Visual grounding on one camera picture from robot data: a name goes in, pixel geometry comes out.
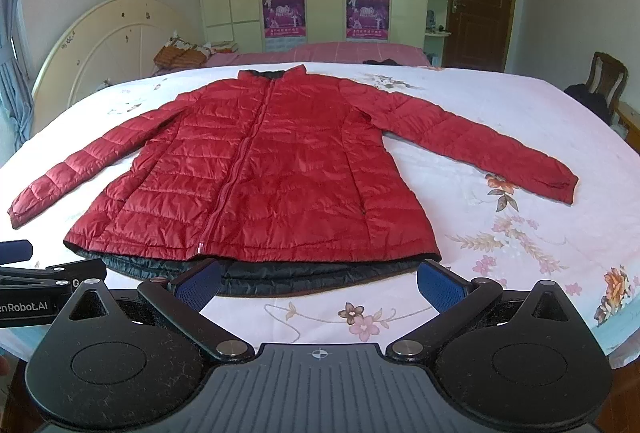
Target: chair backrest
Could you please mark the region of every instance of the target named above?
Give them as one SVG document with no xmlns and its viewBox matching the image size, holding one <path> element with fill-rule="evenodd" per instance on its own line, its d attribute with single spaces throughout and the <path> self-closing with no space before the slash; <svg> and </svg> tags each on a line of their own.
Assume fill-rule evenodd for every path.
<svg viewBox="0 0 640 433">
<path fill-rule="evenodd" d="M 596 81 L 598 65 L 600 65 L 600 76 L 598 81 Z M 589 74 L 586 85 L 590 92 L 597 92 L 605 97 L 611 115 L 613 115 L 613 112 L 618 106 L 618 100 L 620 99 L 622 90 L 625 89 L 628 75 L 628 69 L 613 56 L 605 54 L 604 52 L 596 52 L 593 55 L 591 73 Z"/>
</svg>

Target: pink bedspread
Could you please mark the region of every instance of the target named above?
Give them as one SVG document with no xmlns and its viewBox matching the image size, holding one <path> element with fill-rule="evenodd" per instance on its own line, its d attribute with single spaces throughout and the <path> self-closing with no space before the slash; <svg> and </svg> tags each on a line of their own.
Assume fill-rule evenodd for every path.
<svg viewBox="0 0 640 433">
<path fill-rule="evenodd" d="M 356 43 L 340 41 L 300 45 L 288 52 L 265 52 L 262 54 L 214 54 L 205 67 L 229 65 L 255 65 L 260 63 L 354 63 L 374 59 L 392 59 L 409 67 L 424 67 L 429 60 L 418 47 L 396 43 Z"/>
</svg>

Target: figurine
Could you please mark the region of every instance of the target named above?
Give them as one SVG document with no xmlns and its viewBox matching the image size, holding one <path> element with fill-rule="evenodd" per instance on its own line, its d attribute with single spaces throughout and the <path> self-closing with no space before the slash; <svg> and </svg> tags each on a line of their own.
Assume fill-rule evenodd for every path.
<svg viewBox="0 0 640 433">
<path fill-rule="evenodd" d="M 436 28 L 436 13 L 433 9 L 427 11 L 427 30 L 433 32 Z"/>
</svg>

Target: black bag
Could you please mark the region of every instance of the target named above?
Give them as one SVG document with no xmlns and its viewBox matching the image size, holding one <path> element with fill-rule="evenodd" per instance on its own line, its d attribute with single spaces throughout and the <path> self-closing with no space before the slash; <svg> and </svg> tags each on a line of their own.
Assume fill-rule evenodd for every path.
<svg viewBox="0 0 640 433">
<path fill-rule="evenodd" d="M 587 85 L 584 83 L 578 85 L 571 85 L 564 91 L 567 95 L 578 101 L 581 105 L 589 108 L 594 114 L 596 114 L 607 125 L 611 123 L 611 114 L 609 112 L 609 106 L 607 106 L 607 100 L 602 94 L 592 93 L 587 89 Z"/>
</svg>

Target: wall shelf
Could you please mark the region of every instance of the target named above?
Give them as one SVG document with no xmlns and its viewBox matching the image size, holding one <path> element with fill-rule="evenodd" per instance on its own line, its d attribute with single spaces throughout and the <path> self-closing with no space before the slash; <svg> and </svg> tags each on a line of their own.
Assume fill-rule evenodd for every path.
<svg viewBox="0 0 640 433">
<path fill-rule="evenodd" d="M 446 30 L 440 31 L 437 30 L 436 32 L 425 32 L 424 35 L 427 38 L 446 38 L 447 36 L 451 36 L 450 32 L 447 32 Z"/>
</svg>

